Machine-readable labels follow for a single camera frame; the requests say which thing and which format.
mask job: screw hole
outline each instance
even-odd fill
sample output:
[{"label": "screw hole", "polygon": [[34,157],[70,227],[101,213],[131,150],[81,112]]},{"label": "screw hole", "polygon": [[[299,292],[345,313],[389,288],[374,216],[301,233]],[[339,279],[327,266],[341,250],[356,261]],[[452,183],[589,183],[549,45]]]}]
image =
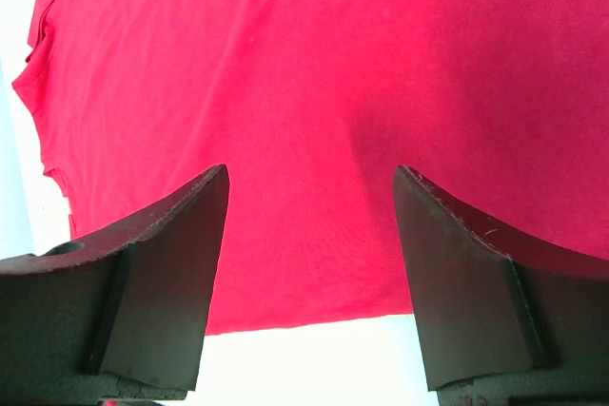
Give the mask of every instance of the screw hole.
[{"label": "screw hole", "polygon": [[67,254],[69,252],[80,251],[83,247],[85,247],[85,245],[81,242],[64,242],[63,244],[53,247],[49,252],[43,254],[43,256],[61,256],[62,254]]}]

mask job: black clamp jaw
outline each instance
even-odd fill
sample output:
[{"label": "black clamp jaw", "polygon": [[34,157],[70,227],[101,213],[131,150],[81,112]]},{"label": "black clamp jaw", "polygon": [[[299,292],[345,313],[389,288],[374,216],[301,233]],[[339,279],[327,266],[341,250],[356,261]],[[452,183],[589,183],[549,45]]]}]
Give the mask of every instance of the black clamp jaw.
[{"label": "black clamp jaw", "polygon": [[0,261],[0,406],[194,390],[228,188],[215,166],[44,256]]},{"label": "black clamp jaw", "polygon": [[527,235],[408,167],[393,191],[441,406],[609,405],[609,261]]}]

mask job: white wall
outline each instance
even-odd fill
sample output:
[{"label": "white wall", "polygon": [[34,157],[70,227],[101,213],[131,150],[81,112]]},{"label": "white wall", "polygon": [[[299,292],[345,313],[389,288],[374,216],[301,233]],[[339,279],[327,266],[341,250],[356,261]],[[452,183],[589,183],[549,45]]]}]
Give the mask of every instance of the white wall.
[{"label": "white wall", "polygon": [[[27,38],[33,4],[34,0],[0,0],[0,66],[33,241],[33,246],[13,248],[12,255],[21,254],[24,249],[42,254],[69,238],[67,202],[55,182],[42,175],[40,144],[33,121],[10,85],[25,67],[30,52]],[[6,119],[6,110],[2,115]]]},{"label": "white wall", "polygon": [[[0,63],[8,93],[0,95],[0,205],[6,203],[0,208],[0,255],[32,248],[44,253],[69,238],[67,204],[56,184],[42,176],[33,122],[10,88],[29,53],[33,1],[0,0]],[[435,406],[438,401],[426,392],[414,318],[390,316],[206,338],[197,393],[186,404]]]},{"label": "white wall", "polygon": [[31,252],[34,246],[2,78],[0,66],[0,259]]}]

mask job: white background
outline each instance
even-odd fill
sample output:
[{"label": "white background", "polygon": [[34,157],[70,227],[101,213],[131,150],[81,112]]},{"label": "white background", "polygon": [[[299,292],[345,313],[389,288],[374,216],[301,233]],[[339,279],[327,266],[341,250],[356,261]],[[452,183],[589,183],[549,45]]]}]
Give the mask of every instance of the white background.
[{"label": "white background", "polygon": [[[34,0],[0,0],[0,258],[69,238],[67,201],[42,176],[33,121],[10,87],[29,54]],[[187,404],[437,405],[412,316],[208,337]]]}]

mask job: red t-shirt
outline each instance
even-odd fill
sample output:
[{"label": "red t-shirt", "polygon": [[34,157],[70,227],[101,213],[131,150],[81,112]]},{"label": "red t-shirt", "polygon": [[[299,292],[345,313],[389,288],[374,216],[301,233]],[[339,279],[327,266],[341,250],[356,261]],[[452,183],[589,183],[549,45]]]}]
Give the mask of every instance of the red t-shirt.
[{"label": "red t-shirt", "polygon": [[38,0],[32,30],[74,237],[228,165],[210,334],[411,312],[398,164],[609,259],[609,0]]}]

